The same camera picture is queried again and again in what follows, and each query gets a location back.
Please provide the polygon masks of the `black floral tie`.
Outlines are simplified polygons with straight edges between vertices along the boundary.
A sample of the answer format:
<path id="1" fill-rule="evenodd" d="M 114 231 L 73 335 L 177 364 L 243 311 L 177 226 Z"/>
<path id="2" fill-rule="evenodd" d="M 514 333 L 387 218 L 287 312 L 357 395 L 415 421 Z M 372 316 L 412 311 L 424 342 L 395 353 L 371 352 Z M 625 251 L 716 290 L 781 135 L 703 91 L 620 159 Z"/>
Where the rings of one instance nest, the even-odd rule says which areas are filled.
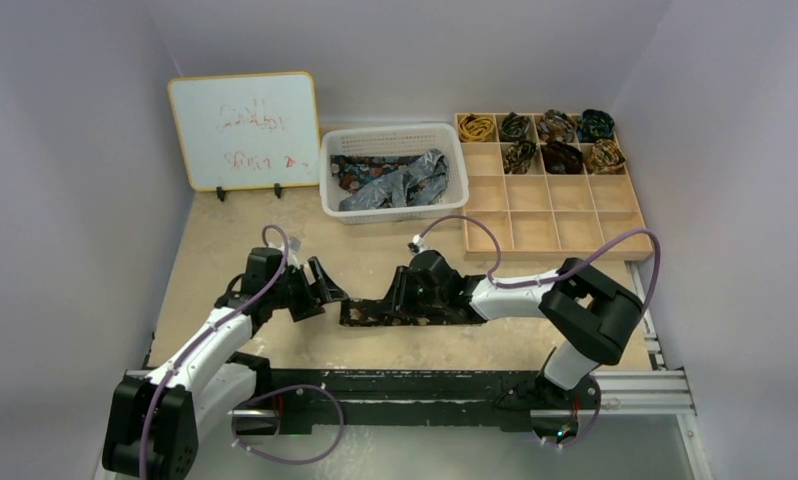
<path id="1" fill-rule="evenodd" d="M 390 304 L 387 300 L 348 300 L 341 306 L 339 323 L 345 327 L 363 328 L 363 327 L 398 327 L 398 326 L 452 326 L 452 325 L 481 325 L 487 322 L 486 319 L 476 313 L 468 304 L 455 304 L 458 312 L 455 316 L 450 318 L 435 317 L 410 317 L 408 325 L 378 325 L 372 315 L 372 307 L 376 302 L 385 302 Z M 402 312 L 401 306 L 394 306 L 397 310 Z"/>

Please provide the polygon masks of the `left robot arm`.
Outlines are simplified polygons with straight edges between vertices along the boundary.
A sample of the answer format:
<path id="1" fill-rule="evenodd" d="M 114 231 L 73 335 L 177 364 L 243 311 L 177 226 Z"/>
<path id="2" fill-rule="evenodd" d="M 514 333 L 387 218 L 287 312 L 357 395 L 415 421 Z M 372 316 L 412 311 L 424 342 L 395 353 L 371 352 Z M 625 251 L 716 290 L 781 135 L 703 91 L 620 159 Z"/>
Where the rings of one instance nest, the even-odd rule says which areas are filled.
<path id="1" fill-rule="evenodd" d="M 268 360 L 238 350 L 277 310 L 304 320 L 347 298 L 317 258 L 300 265 L 285 248 L 253 249 L 244 273 L 229 283 L 199 331 L 159 367 L 117 385 L 103 468 L 141 479 L 183 479 L 207 431 L 237 407 L 266 409 L 277 432 L 309 430 L 311 408 L 342 422 L 342 408 L 325 387 L 283 386 Z"/>

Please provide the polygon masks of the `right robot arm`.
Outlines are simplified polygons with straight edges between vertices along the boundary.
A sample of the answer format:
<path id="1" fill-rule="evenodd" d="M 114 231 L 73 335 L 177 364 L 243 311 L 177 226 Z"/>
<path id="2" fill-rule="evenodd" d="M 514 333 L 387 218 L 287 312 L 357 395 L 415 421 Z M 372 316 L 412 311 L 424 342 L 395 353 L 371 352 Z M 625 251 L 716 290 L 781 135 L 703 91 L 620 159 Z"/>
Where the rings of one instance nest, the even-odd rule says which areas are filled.
<path id="1" fill-rule="evenodd" d="M 397 269 L 370 314 L 380 323 L 420 326 L 546 319 L 564 341 L 542 367 L 536 392 L 544 404 L 559 407 L 597 367 L 619 363 L 643 310 L 633 292 L 578 258 L 542 274 L 497 280 L 463 275 L 428 250 Z"/>

